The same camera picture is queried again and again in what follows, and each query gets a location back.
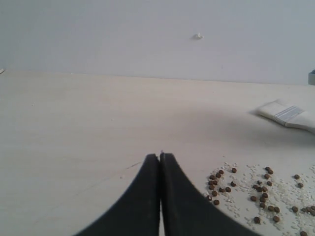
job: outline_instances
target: paintbrush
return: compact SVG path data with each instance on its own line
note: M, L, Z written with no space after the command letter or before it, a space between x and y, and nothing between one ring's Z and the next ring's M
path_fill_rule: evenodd
M257 108L256 111L284 127L305 129L315 134L315 117L297 106L276 100Z

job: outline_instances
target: white table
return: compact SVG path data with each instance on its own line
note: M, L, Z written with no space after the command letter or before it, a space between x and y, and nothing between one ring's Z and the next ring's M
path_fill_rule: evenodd
M283 179L307 173L315 136L251 114L277 98L315 112L314 86L5 71L0 235L76 233L121 196L146 154L161 150L201 192L224 162L237 163L239 176L256 164ZM257 230L282 235L271 224Z

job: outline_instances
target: white wall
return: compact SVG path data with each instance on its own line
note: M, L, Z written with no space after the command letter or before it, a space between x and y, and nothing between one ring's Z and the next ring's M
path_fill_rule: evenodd
M314 11L314 0L0 0L0 67L306 84Z

